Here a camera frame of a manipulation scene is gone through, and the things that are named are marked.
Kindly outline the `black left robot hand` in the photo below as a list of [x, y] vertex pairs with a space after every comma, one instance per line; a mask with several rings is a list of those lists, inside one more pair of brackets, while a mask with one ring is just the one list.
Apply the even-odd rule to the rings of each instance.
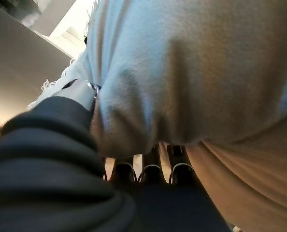
[[103, 179], [90, 134], [100, 87], [64, 84], [0, 135], [0, 232], [227, 232], [202, 185], [138, 197]]

